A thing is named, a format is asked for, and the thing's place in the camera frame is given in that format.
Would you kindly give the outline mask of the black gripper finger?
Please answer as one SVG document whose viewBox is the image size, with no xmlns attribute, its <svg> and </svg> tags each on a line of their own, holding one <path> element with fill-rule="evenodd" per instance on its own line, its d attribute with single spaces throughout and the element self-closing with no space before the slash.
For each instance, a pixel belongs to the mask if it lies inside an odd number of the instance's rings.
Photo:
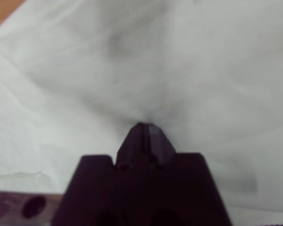
<svg viewBox="0 0 283 226">
<path fill-rule="evenodd" d="M 138 123 L 129 130 L 117 152 L 117 169 L 130 169 L 136 164 L 137 157 L 143 153 L 144 129 L 145 125 Z"/>
<path fill-rule="evenodd" d="M 154 124 L 150 124 L 149 139 L 150 159 L 160 166 L 169 164 L 172 157 L 176 154 L 176 150 L 163 130 Z"/>
</svg>

